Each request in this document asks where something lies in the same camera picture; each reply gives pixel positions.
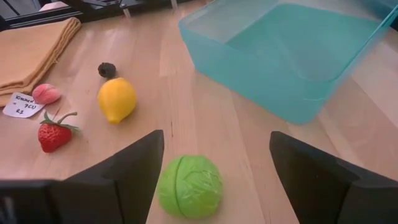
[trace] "white paper card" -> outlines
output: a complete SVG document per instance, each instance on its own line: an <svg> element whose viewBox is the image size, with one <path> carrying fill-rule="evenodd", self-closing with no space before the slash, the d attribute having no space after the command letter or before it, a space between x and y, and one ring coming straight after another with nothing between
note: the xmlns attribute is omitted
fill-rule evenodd
<svg viewBox="0 0 398 224"><path fill-rule="evenodd" d="M31 96L23 93L13 93L2 112L15 118L29 118L43 107L44 105L37 104Z"/></svg>

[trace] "folded napkin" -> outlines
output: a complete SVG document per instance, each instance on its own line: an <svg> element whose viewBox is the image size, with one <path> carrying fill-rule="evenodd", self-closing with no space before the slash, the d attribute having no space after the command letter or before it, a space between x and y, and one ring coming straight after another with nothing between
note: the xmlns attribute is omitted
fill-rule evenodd
<svg viewBox="0 0 398 224"><path fill-rule="evenodd" d="M30 93L56 61L81 23L76 18L0 32L0 106L12 93Z"/></svg>

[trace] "teal plastic bin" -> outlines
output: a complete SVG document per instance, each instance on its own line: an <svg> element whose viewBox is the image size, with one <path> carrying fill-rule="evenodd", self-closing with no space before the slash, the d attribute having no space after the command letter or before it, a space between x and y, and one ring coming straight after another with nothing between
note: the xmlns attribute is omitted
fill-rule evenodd
<svg viewBox="0 0 398 224"><path fill-rule="evenodd" d="M317 115L397 12L377 0L216 0L179 28L199 72L301 124Z"/></svg>

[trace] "red strawberry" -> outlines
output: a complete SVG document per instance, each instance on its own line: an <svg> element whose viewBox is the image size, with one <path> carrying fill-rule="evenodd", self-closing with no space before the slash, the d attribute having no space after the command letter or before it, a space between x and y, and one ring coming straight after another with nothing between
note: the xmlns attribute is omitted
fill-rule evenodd
<svg viewBox="0 0 398 224"><path fill-rule="evenodd" d="M72 138L72 131L77 131L77 127L61 122L68 116L77 115L77 112L68 113L56 123L50 120L47 112L44 113L44 121L41 122L38 137L44 152L53 152L60 146L68 143Z"/></svg>

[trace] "plastic cabbage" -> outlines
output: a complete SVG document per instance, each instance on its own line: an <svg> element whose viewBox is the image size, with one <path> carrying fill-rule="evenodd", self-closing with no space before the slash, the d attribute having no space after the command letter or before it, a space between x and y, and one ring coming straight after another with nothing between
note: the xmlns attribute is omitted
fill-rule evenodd
<svg viewBox="0 0 398 224"><path fill-rule="evenodd" d="M204 156L182 156L163 171L157 194L169 214L203 218L216 212L223 193L217 167Z"/></svg>

